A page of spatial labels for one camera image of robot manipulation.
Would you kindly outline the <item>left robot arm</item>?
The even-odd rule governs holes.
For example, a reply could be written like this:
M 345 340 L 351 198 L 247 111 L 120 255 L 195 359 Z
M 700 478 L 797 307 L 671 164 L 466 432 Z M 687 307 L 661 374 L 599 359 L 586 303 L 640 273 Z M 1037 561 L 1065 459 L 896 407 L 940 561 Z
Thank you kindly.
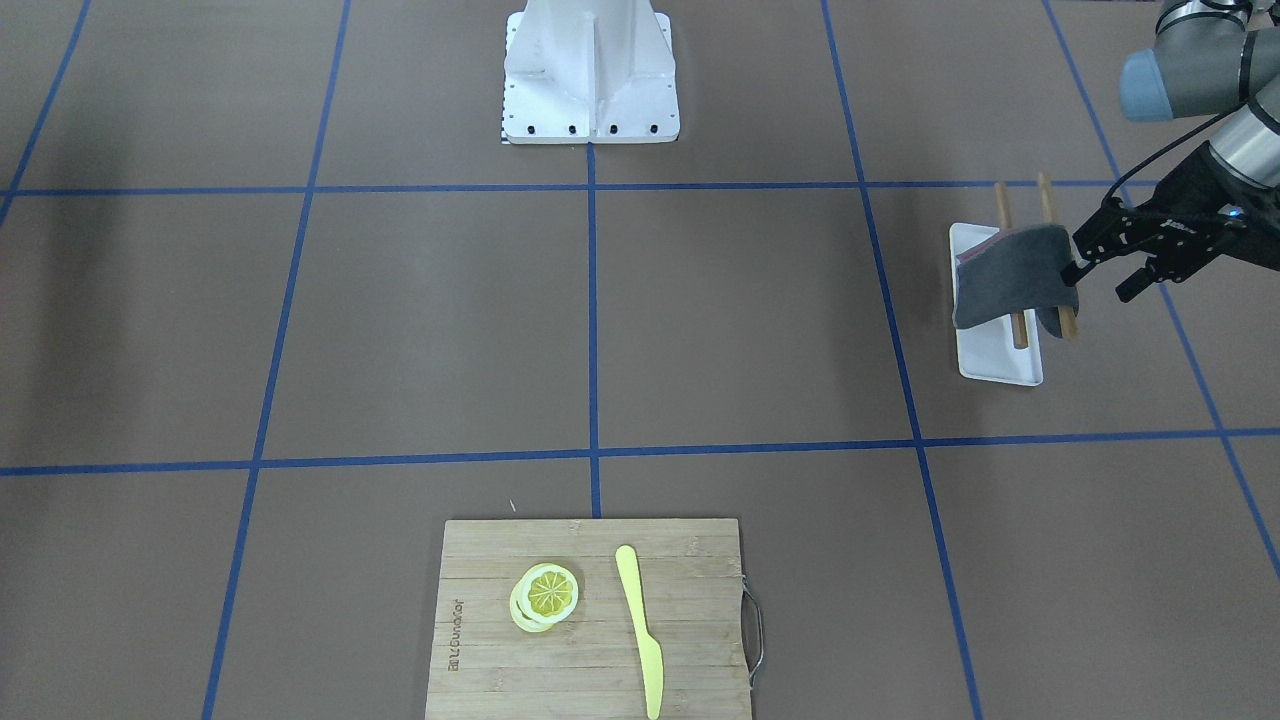
M 1152 46 L 1123 67 L 1123 113 L 1134 122 L 1202 117 L 1210 136 L 1146 202 L 1107 193 L 1073 236 L 1078 259 L 1060 272 L 1066 286 L 1134 252 L 1146 263 L 1117 287 L 1125 302 L 1221 256 L 1277 269 L 1277 10 L 1260 29 L 1253 12 L 1252 1 L 1164 3 Z

